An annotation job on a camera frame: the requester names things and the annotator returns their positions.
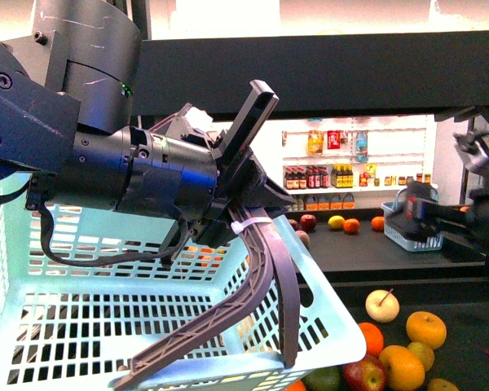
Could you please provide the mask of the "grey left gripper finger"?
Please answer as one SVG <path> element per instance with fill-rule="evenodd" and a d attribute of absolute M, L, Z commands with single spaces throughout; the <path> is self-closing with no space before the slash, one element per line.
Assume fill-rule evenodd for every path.
<path fill-rule="evenodd" d="M 158 342 L 137 353 L 130 372 L 113 384 L 115 390 L 132 389 L 193 349 L 248 316 L 267 294 L 273 279 L 273 262 L 264 235 L 272 219 L 263 208 L 229 210 L 233 230 L 246 247 L 250 265 L 244 282 L 229 297 L 185 323 Z"/>
<path fill-rule="evenodd" d="M 280 351 L 284 367 L 291 368 L 297 359 L 301 306 L 296 271 L 289 250 L 272 219 L 267 217 L 259 226 L 274 266 L 278 292 Z"/>

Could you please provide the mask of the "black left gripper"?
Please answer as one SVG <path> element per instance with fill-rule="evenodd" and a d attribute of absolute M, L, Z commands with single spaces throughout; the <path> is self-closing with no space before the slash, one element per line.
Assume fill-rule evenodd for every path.
<path fill-rule="evenodd" d="M 86 208 L 185 220 L 197 243 L 217 247 L 234 236 L 228 208 L 263 208 L 276 218 L 293 198 L 267 177 L 250 147 L 218 165 L 219 144 L 195 143 L 125 127 L 113 134 L 80 125 L 71 164 L 71 202 Z"/>

